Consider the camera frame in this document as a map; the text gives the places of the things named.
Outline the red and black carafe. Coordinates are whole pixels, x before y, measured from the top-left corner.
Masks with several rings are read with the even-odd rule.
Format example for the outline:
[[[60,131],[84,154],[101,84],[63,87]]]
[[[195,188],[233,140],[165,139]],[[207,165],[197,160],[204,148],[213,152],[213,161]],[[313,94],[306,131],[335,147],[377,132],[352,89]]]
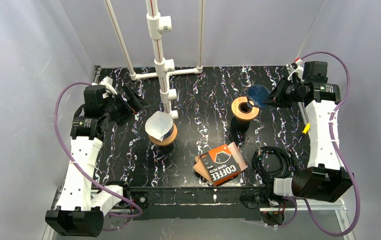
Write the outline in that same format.
[[[251,121],[245,121],[238,119],[236,117],[233,117],[230,121],[230,130],[232,132],[238,132],[238,133],[246,133],[250,127]]]

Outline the wooden ring dripper holder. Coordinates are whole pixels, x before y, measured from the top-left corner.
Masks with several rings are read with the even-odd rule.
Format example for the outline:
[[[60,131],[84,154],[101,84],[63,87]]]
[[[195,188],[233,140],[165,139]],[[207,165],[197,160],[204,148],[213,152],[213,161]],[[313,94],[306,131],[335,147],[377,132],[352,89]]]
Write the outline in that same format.
[[[152,136],[148,136],[152,143],[154,143],[157,146],[166,147],[174,142],[174,140],[177,138],[178,135],[178,129],[175,124],[173,124],[172,128],[167,132],[162,140],[156,139]]]

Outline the blue glass dripper cone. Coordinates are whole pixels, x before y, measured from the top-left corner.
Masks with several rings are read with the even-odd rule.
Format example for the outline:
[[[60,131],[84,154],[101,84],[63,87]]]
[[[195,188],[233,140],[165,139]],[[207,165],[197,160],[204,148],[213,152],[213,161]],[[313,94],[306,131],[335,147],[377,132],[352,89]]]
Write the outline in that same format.
[[[163,136],[163,140],[170,137],[174,131],[174,126]]]

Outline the orange coffee filter package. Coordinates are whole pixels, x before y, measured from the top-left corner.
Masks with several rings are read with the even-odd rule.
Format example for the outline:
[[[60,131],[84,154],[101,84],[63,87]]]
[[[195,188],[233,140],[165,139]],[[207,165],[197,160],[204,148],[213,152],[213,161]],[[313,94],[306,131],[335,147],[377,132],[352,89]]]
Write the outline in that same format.
[[[193,170],[210,186],[219,186],[237,177],[247,167],[238,146],[232,142],[196,156]]]

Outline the white paper coffee filter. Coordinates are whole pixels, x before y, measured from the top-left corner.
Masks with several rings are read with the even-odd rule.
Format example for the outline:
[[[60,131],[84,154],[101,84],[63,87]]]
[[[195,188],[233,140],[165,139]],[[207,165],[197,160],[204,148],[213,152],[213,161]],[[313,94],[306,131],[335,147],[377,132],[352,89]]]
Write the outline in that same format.
[[[145,131],[149,136],[162,140],[173,124],[173,118],[168,113],[157,111],[146,121]]]

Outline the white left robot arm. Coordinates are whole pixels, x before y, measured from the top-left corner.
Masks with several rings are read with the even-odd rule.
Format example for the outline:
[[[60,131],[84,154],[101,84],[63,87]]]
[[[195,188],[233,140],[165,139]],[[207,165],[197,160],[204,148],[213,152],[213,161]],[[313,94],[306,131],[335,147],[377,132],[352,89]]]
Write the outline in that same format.
[[[55,208],[45,214],[45,222],[61,236],[97,237],[104,230],[104,219],[113,207],[126,203],[128,223],[143,214],[142,208],[124,193],[127,183],[102,185],[94,179],[97,157],[110,123],[124,125],[147,102],[127,84],[126,98],[110,83],[86,83],[84,103],[73,115],[70,147],[60,145],[69,159],[61,194]]]

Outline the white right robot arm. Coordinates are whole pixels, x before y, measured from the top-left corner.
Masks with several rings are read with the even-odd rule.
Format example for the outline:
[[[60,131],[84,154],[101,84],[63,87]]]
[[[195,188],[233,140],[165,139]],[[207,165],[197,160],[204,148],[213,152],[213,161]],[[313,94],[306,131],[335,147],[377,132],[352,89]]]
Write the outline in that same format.
[[[341,102],[340,88],[328,82],[327,62],[303,62],[297,58],[286,67],[289,76],[281,79],[263,102],[277,108],[303,103],[310,124],[309,160],[307,167],[292,177],[275,177],[270,183],[270,194],[333,203],[353,185],[335,149],[338,137],[331,137],[331,130],[338,127],[336,107]]]

